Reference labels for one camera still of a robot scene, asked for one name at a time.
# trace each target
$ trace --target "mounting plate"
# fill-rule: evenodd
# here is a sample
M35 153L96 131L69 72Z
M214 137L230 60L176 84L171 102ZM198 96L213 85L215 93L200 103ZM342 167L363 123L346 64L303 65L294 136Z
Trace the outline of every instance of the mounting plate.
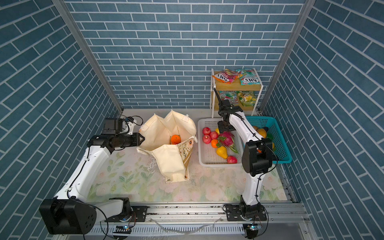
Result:
M217 125L218 125L219 132L230 132L230 131L236 130L231 124L228 126L225 126L223 121L219 121Z
M224 205L223 208L227 212L227 221L243 221L239 205Z
M132 216L134 217L136 214L136 222L145 222L145 218L147 217L147 206L131 206L133 209ZM119 222L119 218L117 216L112 216L108 218L108 222Z

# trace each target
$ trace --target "candy bag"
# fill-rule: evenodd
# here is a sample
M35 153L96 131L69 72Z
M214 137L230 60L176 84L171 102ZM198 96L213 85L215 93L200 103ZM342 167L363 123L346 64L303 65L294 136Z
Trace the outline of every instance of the candy bag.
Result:
M254 106L256 103L256 95L253 91L237 91L237 95L244 107Z
M238 104L237 94L235 91L220 91L219 95L221 100L228 99L230 104Z
M236 69L236 72L242 75L240 77L241 85L260 84L260 79L253 69L248 69L248 68Z
M215 79L217 79L223 83L227 83L227 84L233 83L233 81L235 81L236 78L238 78L240 76L241 76L241 74L239 74L235 71L231 71L229 69L224 69L224 71L219 72L215 75L212 75L212 77L214 77Z

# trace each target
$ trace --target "cream tote bag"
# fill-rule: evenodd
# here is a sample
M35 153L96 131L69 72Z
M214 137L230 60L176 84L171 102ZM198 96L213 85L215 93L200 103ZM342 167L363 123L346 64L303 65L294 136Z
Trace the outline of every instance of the cream tote bag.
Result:
M173 110L165 117L154 114L139 130L145 141L137 147L142 154L155 157L160 172L167 182L189 180L188 163L196 139L196 125L188 115ZM170 138L179 135L181 143L170 144Z

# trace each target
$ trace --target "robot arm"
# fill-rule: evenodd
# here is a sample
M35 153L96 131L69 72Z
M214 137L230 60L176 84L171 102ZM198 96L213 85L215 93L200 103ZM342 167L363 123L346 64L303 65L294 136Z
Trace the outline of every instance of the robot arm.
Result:
M231 106L229 100L220 100L216 89L214 91L219 103L218 113L223 118L218 122L219 131L236 130L245 145L242 165L249 174L240 200L241 215L244 218L258 215L260 219L266 219L259 194L265 173L272 166L272 161L277 160L272 152L272 142L255 131L239 106Z
M101 166L115 148L139 146L145 140L133 133L135 124L132 117L105 119L102 134L89 140L79 165L63 188L39 207L50 234L87 234L95 222L105 218L117 215L124 222L131 217L128 198L97 205L89 205L86 200Z

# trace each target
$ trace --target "dragon fruit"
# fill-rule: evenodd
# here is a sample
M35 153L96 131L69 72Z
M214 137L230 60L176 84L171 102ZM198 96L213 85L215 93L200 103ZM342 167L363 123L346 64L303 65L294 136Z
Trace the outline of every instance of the dragon fruit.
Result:
M220 136L217 138L224 146L229 147L233 152L238 153L236 150L235 144L233 143L233 134L230 132L220 133Z

